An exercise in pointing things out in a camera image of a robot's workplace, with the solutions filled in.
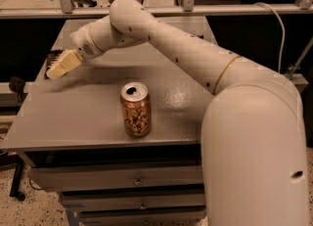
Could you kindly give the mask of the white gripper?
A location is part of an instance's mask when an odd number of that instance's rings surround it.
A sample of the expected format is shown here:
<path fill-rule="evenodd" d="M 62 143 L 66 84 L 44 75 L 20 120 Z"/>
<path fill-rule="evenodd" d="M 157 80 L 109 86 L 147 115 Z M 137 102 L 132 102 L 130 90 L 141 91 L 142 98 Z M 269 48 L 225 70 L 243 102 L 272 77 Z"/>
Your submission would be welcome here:
<path fill-rule="evenodd" d="M 69 35 L 75 50 L 64 50 L 55 64 L 47 70 L 50 79 L 57 79 L 82 64 L 82 58 L 93 59 L 95 49 L 90 40 L 87 27 L 82 27 Z"/>

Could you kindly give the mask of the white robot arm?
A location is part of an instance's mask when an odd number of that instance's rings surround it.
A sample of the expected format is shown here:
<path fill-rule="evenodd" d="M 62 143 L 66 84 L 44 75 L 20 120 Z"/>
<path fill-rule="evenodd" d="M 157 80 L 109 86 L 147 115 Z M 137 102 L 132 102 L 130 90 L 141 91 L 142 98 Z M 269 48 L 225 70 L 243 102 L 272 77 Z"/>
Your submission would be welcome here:
<path fill-rule="evenodd" d="M 302 101 L 285 76 L 156 19 L 136 0 L 71 34 L 51 79 L 148 42 L 213 94 L 201 126 L 209 226 L 310 226 Z"/>

